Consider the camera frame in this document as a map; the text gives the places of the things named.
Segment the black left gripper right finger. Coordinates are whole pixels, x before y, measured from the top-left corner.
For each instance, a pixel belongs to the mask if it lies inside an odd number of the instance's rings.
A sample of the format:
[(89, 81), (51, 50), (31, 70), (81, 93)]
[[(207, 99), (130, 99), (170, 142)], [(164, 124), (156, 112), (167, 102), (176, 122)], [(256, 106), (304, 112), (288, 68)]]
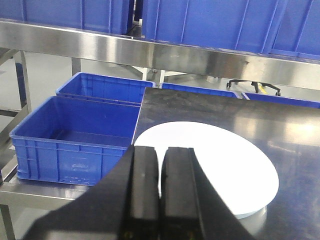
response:
[(161, 170), (162, 240), (252, 240), (200, 167), (192, 148), (169, 147)]

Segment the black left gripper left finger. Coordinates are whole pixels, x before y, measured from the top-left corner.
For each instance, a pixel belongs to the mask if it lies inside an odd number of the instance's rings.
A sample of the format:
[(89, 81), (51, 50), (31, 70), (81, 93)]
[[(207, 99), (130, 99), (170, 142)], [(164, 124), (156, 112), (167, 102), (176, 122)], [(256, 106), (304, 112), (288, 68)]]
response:
[(25, 240), (156, 240), (158, 159), (131, 145), (115, 167), (77, 199), (37, 219)]

